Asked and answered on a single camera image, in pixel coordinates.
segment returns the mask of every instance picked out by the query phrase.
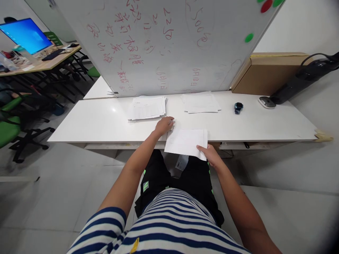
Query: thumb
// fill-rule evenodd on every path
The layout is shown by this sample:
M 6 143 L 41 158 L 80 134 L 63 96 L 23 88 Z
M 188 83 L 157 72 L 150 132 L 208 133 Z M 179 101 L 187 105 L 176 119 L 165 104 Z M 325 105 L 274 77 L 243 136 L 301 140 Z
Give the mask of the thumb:
M 199 151 L 203 152 L 203 153 L 207 152 L 207 149 L 206 149 L 206 148 L 204 148 L 204 147 L 202 147 L 202 146 L 199 146 L 199 145 L 197 145 L 197 149 L 198 149 Z

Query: cardboard box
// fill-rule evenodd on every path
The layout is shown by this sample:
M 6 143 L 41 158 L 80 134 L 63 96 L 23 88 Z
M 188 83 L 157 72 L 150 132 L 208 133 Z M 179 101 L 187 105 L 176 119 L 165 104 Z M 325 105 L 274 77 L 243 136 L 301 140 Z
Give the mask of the cardboard box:
M 307 57 L 300 52 L 254 53 L 234 79 L 232 92 L 271 96 L 297 73 Z

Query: keyboard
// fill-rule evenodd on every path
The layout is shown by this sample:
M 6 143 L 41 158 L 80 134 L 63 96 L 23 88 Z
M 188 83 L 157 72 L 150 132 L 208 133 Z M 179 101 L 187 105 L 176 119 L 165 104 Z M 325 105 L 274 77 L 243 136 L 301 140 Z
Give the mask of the keyboard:
M 56 58 L 63 51 L 64 51 L 64 49 L 57 49 L 56 51 L 53 51 L 52 53 L 50 53 L 48 56 L 45 56 L 41 60 L 42 61 L 52 60 L 52 59 Z

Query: red magnet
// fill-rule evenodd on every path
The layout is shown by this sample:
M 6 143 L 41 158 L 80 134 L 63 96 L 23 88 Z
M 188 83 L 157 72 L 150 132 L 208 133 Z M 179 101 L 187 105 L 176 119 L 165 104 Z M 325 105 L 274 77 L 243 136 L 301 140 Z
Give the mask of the red magnet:
M 267 0 L 261 7 L 261 13 L 265 13 L 268 11 L 269 8 L 271 8 L 273 4 L 273 0 Z

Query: black shorts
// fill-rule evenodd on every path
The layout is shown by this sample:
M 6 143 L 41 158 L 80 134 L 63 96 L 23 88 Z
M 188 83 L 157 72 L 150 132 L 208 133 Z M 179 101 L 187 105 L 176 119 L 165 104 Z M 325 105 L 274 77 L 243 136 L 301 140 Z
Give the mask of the black shorts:
M 175 179 L 171 177 L 167 170 L 160 150 L 154 150 L 145 170 L 141 182 L 141 196 L 135 202 L 135 213 L 138 217 L 160 192 L 166 187 L 170 187 L 183 190 L 202 203 L 210 211 L 219 227 L 224 223 L 224 217 L 218 209 L 218 204 L 212 192 L 207 161 L 190 156 L 181 177 Z

